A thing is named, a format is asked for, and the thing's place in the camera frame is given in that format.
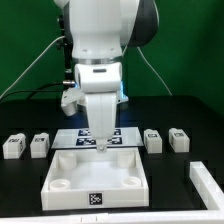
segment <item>white box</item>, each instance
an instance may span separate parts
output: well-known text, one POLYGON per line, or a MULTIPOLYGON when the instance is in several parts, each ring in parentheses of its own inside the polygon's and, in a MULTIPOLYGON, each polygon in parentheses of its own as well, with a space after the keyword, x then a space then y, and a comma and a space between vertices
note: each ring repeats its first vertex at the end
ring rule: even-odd
POLYGON ((41 133, 40 135, 35 135, 31 144, 31 157, 32 158, 45 158, 47 156, 50 147, 49 135, 46 133, 41 133))
POLYGON ((57 150, 41 200, 43 210, 148 206, 149 189, 138 149, 57 150))
POLYGON ((4 159, 19 159, 26 148, 26 136, 22 133, 11 135, 3 145, 4 159))
POLYGON ((147 129, 144 131, 144 144, 149 154, 162 153, 163 141, 158 131, 147 129))
POLYGON ((176 153, 189 152, 190 139, 182 129, 169 130, 169 143, 176 153))

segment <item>white tray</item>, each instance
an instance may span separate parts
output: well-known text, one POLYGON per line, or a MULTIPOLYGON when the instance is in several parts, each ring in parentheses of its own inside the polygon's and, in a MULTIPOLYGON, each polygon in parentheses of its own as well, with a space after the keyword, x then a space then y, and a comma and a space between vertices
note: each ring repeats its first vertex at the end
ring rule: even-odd
POLYGON ((57 150, 41 200, 43 210, 148 206, 138 149, 57 150))

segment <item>white plastic part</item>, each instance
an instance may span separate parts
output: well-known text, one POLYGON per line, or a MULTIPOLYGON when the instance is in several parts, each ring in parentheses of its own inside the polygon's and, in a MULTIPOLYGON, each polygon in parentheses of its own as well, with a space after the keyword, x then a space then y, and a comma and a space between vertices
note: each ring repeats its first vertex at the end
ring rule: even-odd
POLYGON ((121 56, 120 0, 70 1, 73 58, 105 59, 121 56))
POLYGON ((117 91, 121 84, 121 63, 75 66, 75 77, 85 93, 88 123, 98 152, 105 152, 115 129, 117 91))
POLYGON ((3 145, 4 159, 19 159, 26 148, 26 136, 22 133, 11 135, 3 145))
POLYGON ((77 166, 75 152, 61 152, 59 154, 59 166, 62 170, 72 170, 77 166))
POLYGON ((66 179, 57 179, 53 180, 49 184, 50 191, 64 191, 71 188, 71 184, 69 180, 66 179))
POLYGON ((84 99, 84 94, 80 89, 69 88, 63 92, 61 108, 66 116, 72 116, 77 111, 77 102, 84 99))
POLYGON ((126 169, 134 167, 135 153, 132 151, 118 152, 118 166, 126 169))
POLYGON ((75 79, 82 92, 100 93, 120 90, 122 66, 120 62, 106 65, 75 66, 75 79))
POLYGON ((41 133, 35 135, 31 144, 30 151, 32 158, 45 158, 50 148, 49 135, 47 133, 41 133))
POLYGON ((75 152, 78 165, 73 170, 62 170, 59 155, 65 151, 55 152, 41 191, 43 210, 149 205, 148 184, 137 148, 108 149, 107 153, 101 154, 93 149, 66 151, 75 152), (117 157, 120 151, 133 152, 135 166, 120 168, 117 157), (70 181, 71 189, 51 191, 50 184, 58 179, 70 181), (128 184, 130 186, 130 181, 135 181, 134 187, 127 187, 128 184))
POLYGON ((63 9, 69 0, 54 0, 54 2, 59 8, 63 9))
POLYGON ((126 46, 131 38, 138 12, 139 0, 121 0, 122 29, 120 41, 122 46, 126 46))
POLYGON ((207 209, 224 212, 224 194, 202 162, 191 162, 190 178, 207 209))
POLYGON ((190 139, 182 129, 169 130, 169 143, 176 153, 189 152, 190 139))
POLYGON ((158 131, 147 129, 144 131, 144 144, 149 154, 162 153, 162 138, 158 131))

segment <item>circular hole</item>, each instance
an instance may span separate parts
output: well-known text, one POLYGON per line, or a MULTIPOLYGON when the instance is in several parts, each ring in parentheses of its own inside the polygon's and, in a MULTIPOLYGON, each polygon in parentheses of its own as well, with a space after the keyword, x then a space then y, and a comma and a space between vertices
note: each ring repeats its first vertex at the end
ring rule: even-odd
POLYGON ((70 189, 70 181, 66 179, 57 179, 50 183, 50 190, 61 191, 70 189))
POLYGON ((141 180, 137 177, 128 177, 122 181, 124 187, 141 187, 141 180))
POLYGON ((72 152, 60 153, 60 157, 63 157, 65 159, 73 158, 74 156, 75 154, 72 152))

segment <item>cable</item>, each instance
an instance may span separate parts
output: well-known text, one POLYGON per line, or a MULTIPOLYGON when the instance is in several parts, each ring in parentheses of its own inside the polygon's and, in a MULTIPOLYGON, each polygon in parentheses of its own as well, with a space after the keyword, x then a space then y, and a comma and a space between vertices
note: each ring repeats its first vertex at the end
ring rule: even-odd
POLYGON ((125 46, 125 48, 124 48, 124 50, 123 50, 123 52, 122 52, 122 57, 124 57, 124 55, 125 55, 127 49, 128 49, 128 45, 125 46))
MULTIPOLYGON (((62 82, 53 82, 53 83, 45 84, 45 85, 37 88, 36 90, 43 90, 43 89, 46 89, 46 88, 51 87, 51 86, 60 86, 60 85, 63 85, 62 82)), ((28 100, 28 99, 32 98, 36 93, 38 93, 38 92, 32 92, 32 93, 30 93, 27 96, 26 99, 28 100)))
POLYGON ((161 76, 157 73, 157 71, 152 67, 152 65, 149 64, 149 62, 147 61, 147 59, 145 58, 144 54, 142 53, 141 49, 139 47, 137 47, 137 50, 139 52, 139 54, 141 55, 141 57, 143 58, 144 62, 149 66, 149 68, 156 74, 156 76, 159 78, 159 80, 162 82, 162 84, 165 86, 165 88, 167 89, 167 91, 169 92, 170 96, 172 96, 172 92, 170 91, 169 87, 166 85, 166 83, 163 81, 163 79, 161 78, 161 76))
POLYGON ((15 91, 15 92, 11 92, 7 95, 4 95, 1 99, 0 99, 0 103, 7 97, 14 95, 14 94, 18 94, 18 93, 61 93, 63 92, 63 90, 19 90, 19 91, 15 91))
POLYGON ((56 38, 53 42, 51 42, 48 47, 34 60, 34 62, 16 79, 16 81, 9 86, 0 96, 0 100, 3 98, 3 96, 9 91, 11 90, 18 82, 19 80, 36 64, 36 62, 49 50, 49 48, 51 48, 51 46, 56 43, 58 40, 61 40, 65 38, 64 36, 62 37, 58 37, 56 38))

